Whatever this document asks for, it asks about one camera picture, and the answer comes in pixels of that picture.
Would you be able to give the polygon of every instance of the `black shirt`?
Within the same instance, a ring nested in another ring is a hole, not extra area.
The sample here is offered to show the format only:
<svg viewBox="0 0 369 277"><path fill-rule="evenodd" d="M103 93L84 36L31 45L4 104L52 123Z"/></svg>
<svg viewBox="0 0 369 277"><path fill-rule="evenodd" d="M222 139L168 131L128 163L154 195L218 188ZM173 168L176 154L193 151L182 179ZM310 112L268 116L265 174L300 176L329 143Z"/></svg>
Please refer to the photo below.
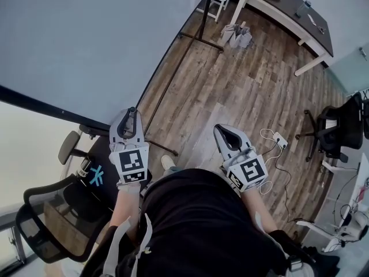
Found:
<svg viewBox="0 0 369 277"><path fill-rule="evenodd" d="M151 253L141 255L137 276L265 276L271 269L283 274L287 266L283 252L254 227L240 197L210 171L183 170L149 188L138 239L146 232L145 213L153 227ZM137 252L127 239L120 242L117 276L130 275ZM99 276L106 255L97 251L82 276Z"/></svg>

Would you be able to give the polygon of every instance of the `person's right arm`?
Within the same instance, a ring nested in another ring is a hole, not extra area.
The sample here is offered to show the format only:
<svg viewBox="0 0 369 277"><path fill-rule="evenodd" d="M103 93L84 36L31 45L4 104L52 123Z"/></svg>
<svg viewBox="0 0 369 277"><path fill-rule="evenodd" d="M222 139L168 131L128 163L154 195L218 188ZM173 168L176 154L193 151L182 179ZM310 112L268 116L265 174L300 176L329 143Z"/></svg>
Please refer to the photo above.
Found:
<svg viewBox="0 0 369 277"><path fill-rule="evenodd" d="M263 229L266 233L269 234L273 231L278 230L277 225L273 220L271 214L267 210L263 200L261 199L261 196L257 188L249 189L245 192L242 192L240 195L241 200L243 201L243 204L246 206L253 221L253 224L256 228L258 228L258 225L256 224L255 221L255 214L256 212L258 212L261 217Z"/></svg>

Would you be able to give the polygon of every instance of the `chair base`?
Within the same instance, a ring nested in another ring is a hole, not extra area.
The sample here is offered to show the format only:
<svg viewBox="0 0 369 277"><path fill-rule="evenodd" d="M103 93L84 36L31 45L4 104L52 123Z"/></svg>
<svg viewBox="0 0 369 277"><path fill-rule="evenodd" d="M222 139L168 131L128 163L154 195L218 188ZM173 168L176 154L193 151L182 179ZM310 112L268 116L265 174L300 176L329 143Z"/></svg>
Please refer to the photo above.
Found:
<svg viewBox="0 0 369 277"><path fill-rule="evenodd" d="M297 134L297 135L295 135L295 139L299 140L301 137L305 137L305 136L314 137L314 141L311 144L309 156L305 158L305 161L309 162L311 160L312 156L314 155L315 150L317 149L319 138L317 137L317 124L315 123L315 120L314 120L314 117L312 116L311 111L310 110L304 110L304 113L309 116L309 120L311 122L311 125L312 125L312 128L313 128L314 131L310 132L310 133Z"/></svg>

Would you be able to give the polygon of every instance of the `blue x-shaped mark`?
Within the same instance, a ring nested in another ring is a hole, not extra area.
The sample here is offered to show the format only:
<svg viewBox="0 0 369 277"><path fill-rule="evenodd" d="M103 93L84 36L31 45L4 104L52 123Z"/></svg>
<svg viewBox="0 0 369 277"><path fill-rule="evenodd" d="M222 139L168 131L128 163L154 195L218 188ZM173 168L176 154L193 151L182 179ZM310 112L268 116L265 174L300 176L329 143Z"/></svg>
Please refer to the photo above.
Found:
<svg viewBox="0 0 369 277"><path fill-rule="evenodd" d="M100 170L101 170L101 165L99 165L97 169L94 169L91 167L91 171L95 172L95 177L90 181L90 185L92 185L95 182L96 186L99 186L99 181L100 181L100 184L103 185L102 175L104 174L104 172L103 171L100 172Z"/></svg>

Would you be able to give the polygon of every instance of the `forearm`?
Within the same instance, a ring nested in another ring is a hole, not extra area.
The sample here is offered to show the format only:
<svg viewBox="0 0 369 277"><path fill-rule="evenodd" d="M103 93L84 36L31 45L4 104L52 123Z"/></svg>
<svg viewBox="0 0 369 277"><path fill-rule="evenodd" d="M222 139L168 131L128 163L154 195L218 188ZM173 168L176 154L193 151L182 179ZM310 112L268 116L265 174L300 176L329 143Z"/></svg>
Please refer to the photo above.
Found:
<svg viewBox="0 0 369 277"><path fill-rule="evenodd" d="M256 188L249 189L241 193L241 199L246 206L254 225L257 227L255 221L255 214L258 212L261 217L261 223L265 232L270 233L277 230L277 225L274 222L271 214L267 210L261 196Z"/></svg>
<svg viewBox="0 0 369 277"><path fill-rule="evenodd" d="M135 241L139 217L140 193L128 193L124 190L118 192L110 226L120 226L130 216L132 227L127 231L128 237Z"/></svg>

